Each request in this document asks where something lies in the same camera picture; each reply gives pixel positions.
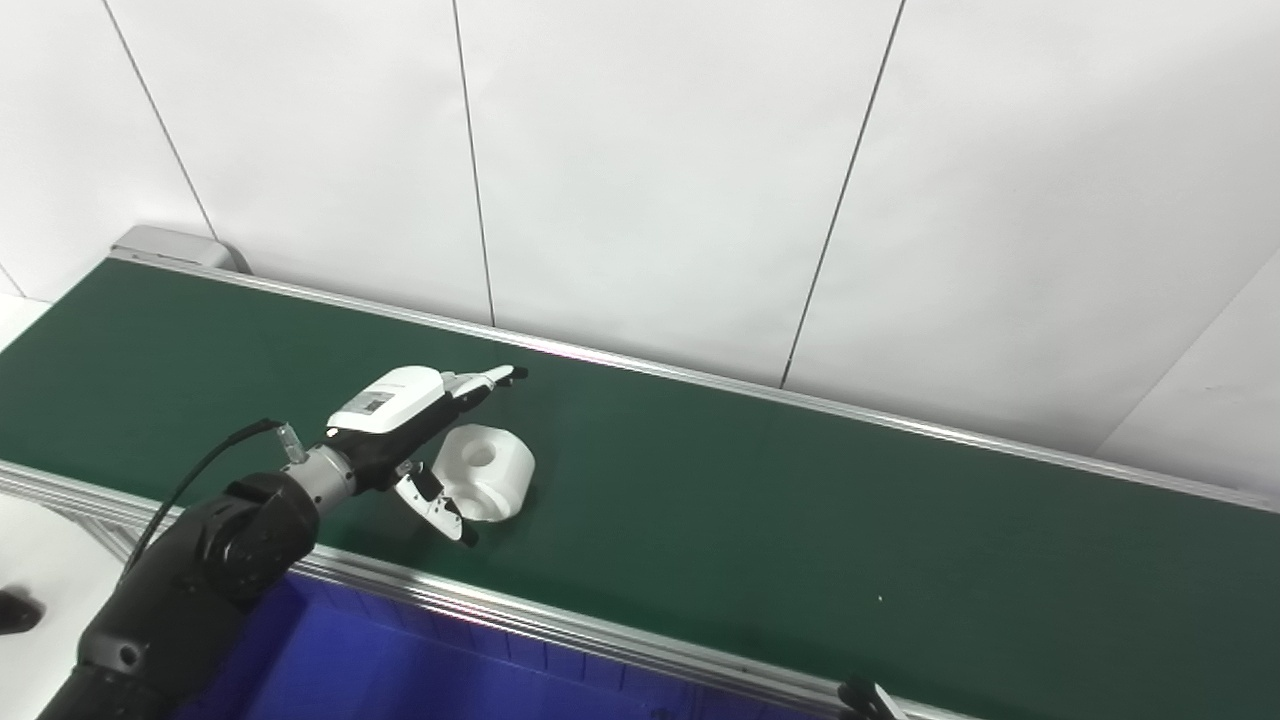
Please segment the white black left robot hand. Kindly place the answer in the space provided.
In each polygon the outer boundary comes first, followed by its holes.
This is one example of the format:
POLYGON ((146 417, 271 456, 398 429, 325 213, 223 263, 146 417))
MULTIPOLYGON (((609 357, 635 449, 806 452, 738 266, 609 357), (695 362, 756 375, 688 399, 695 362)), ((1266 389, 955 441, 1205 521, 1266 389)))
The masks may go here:
POLYGON ((399 366, 333 413, 321 445, 344 461, 352 496, 393 489, 444 537, 472 547, 476 530, 431 468, 413 456, 495 388, 527 375, 513 365, 472 373, 399 366))

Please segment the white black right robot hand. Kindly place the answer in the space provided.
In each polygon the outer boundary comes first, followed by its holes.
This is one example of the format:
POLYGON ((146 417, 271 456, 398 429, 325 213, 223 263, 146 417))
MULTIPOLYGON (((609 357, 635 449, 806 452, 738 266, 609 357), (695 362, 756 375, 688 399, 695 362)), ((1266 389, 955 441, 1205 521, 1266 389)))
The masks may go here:
POLYGON ((842 708, 838 717, 861 720, 892 720, 908 719, 893 698, 874 682, 850 678, 837 688, 838 701, 842 708))

